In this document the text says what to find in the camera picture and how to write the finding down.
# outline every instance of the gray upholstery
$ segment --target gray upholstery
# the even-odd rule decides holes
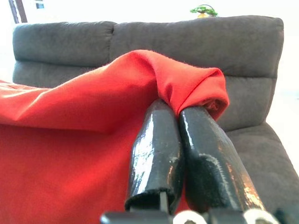
[[[153,50],[194,66],[219,67],[226,76],[231,105],[218,123],[272,210],[299,202],[298,176],[279,139],[264,123],[283,39],[283,22],[263,16],[175,23],[26,24],[14,31],[13,80],[55,87],[134,49]]]

